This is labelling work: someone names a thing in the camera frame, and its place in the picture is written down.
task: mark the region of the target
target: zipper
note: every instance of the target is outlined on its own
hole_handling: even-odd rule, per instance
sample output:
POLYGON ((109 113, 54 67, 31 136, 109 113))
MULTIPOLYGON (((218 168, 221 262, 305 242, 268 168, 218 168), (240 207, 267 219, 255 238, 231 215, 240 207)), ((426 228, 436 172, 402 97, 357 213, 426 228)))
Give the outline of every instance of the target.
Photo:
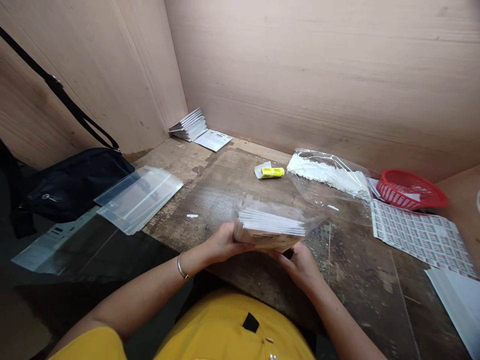
POLYGON ((61 198, 56 197, 56 196, 52 196, 52 195, 50 195, 50 194, 43 194, 43 195, 41 196, 41 198, 42 198, 43 200, 51 200, 51 201, 56 202, 56 203, 62 201, 61 198))

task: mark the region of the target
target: basket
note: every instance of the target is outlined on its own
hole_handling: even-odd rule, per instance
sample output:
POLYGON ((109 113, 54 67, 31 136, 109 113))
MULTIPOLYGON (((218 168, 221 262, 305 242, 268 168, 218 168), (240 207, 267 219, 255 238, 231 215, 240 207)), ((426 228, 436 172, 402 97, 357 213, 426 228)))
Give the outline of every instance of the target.
POLYGON ((430 181, 403 170, 385 170, 376 189, 387 203, 404 209, 443 208, 449 203, 443 191, 430 181), (420 200, 406 194, 419 194, 420 200))

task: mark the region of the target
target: bangle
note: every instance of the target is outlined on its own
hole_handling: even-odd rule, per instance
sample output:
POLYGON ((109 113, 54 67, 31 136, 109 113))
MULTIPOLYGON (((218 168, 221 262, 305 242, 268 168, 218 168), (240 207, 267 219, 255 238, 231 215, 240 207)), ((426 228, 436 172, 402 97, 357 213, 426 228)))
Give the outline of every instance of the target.
POLYGON ((183 279, 184 280, 187 280, 190 275, 185 275, 184 272, 182 271, 182 268, 180 267, 180 257, 182 256, 183 252, 180 253, 180 255, 178 255, 178 259, 176 260, 176 265, 178 266, 178 271, 180 272, 180 274, 183 276, 183 279))

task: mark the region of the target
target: sticker sheet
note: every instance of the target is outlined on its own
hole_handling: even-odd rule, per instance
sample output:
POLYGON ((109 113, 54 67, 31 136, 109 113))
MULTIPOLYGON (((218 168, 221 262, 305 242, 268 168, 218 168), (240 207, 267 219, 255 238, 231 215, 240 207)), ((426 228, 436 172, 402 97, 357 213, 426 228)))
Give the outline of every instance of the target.
POLYGON ((422 214, 373 200, 373 236, 440 269, 479 280, 457 226, 438 215, 422 214))

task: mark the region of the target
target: wooden wall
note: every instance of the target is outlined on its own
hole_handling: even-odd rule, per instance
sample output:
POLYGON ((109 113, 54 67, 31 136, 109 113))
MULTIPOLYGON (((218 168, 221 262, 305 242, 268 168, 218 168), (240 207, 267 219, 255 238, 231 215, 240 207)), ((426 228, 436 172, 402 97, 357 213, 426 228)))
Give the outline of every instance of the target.
POLYGON ((480 274, 480 165, 463 171, 437 184, 448 196, 449 205, 438 213, 453 221, 460 231, 473 265, 480 274))
MULTIPOLYGON (((187 114, 163 0, 0 0, 1 26, 134 160, 187 114)), ((41 169, 101 146, 0 39, 0 137, 41 169)))
POLYGON ((480 163, 480 2, 165 0, 189 110, 437 182, 480 163))

